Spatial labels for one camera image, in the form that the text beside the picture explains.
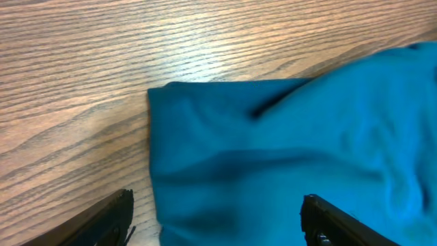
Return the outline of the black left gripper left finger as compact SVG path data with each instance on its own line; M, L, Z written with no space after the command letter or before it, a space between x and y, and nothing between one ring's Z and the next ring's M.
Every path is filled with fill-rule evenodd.
M127 246L133 210L133 191L120 189L23 246Z

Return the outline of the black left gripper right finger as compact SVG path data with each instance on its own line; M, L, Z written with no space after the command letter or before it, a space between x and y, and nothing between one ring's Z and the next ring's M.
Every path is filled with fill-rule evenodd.
M300 218L307 246L398 246L318 195L304 196Z

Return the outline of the dark blue polo shirt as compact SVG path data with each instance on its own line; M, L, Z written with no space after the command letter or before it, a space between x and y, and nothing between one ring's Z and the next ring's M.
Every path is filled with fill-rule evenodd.
M311 79L148 90L161 245L304 245L316 194L400 245L436 244L436 43Z

